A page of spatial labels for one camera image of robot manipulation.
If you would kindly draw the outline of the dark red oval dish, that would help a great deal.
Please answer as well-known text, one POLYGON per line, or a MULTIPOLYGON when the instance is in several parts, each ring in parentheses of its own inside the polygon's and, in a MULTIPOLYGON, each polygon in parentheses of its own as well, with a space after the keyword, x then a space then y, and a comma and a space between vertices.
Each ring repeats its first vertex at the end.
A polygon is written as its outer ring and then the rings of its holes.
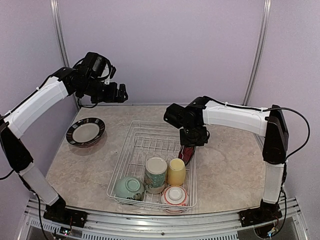
POLYGON ((194 154, 196 151, 196 147, 195 146, 181 146, 179 153, 178 153, 178 158, 181 159, 185 166, 187 166, 189 164, 189 162, 192 160, 194 154))

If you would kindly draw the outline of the yellow cup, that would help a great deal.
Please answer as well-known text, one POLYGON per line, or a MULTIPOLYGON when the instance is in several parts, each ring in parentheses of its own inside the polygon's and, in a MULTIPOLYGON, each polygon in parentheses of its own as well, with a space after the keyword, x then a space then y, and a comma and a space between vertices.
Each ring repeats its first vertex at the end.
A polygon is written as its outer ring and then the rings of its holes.
POLYGON ((170 186, 181 186, 186 178, 186 166, 182 159, 172 159, 167 167, 167 183, 170 186))

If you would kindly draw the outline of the black plate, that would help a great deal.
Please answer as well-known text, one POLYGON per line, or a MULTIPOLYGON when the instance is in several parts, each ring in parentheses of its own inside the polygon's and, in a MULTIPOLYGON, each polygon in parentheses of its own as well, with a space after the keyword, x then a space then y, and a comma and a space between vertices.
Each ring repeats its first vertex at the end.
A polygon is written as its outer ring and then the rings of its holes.
POLYGON ((81 145, 100 140, 105 132, 105 123, 96 117, 88 117, 73 123, 66 133, 67 142, 72 145, 81 145))

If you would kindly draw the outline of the teal floral mug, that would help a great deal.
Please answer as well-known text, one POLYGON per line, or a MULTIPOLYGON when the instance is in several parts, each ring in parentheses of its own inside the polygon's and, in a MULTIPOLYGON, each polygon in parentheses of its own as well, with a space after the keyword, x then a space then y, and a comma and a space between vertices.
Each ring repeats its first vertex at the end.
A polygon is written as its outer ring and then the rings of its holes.
POLYGON ((166 186, 167 163, 160 157, 151 157, 145 163, 143 184, 150 194, 160 194, 166 186))

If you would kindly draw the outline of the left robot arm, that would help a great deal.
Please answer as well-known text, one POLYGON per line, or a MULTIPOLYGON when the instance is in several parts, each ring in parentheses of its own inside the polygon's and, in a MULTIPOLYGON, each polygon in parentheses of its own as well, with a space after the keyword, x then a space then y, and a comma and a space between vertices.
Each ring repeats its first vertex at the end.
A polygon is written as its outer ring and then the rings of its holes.
POLYGON ((125 84, 111 81, 116 71, 109 59, 88 52, 73 67, 62 67, 50 74, 34 92, 0 118, 0 145, 10 167, 51 206, 50 214, 61 223, 70 218, 70 211, 57 202, 59 194, 34 164, 21 138, 34 122, 69 96, 76 95, 79 99, 89 96, 93 105, 127 101, 125 84))

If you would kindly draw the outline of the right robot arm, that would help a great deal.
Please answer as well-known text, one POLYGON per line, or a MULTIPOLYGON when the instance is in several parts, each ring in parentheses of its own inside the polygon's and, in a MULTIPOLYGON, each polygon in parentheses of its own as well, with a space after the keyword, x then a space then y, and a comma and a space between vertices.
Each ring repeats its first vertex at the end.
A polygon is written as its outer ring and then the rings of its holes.
POLYGON ((251 136, 264 138, 262 159, 265 162, 265 180, 262 206, 256 218, 266 222, 275 212, 283 186, 289 131, 282 109, 278 105, 250 107, 230 104, 208 96, 200 96, 187 106, 169 105, 163 120, 179 130, 184 147, 203 147, 209 142, 211 127, 223 127, 251 136))

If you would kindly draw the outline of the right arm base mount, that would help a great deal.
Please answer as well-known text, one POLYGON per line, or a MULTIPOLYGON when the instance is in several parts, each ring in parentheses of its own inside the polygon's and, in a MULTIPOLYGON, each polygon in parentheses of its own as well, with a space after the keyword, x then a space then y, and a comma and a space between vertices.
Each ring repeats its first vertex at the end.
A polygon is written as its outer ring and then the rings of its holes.
POLYGON ((283 215, 278 203, 266 203, 260 201, 260 206, 248 208, 238 213, 242 227, 258 225, 280 219, 283 215))

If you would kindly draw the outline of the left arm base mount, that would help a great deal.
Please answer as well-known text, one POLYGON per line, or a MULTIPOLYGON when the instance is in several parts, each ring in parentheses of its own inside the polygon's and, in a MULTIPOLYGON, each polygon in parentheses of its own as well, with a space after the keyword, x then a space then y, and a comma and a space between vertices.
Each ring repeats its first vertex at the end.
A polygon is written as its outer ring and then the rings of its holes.
POLYGON ((44 219, 71 227, 84 228, 88 213, 81 210, 66 208, 64 205, 46 205, 44 219))

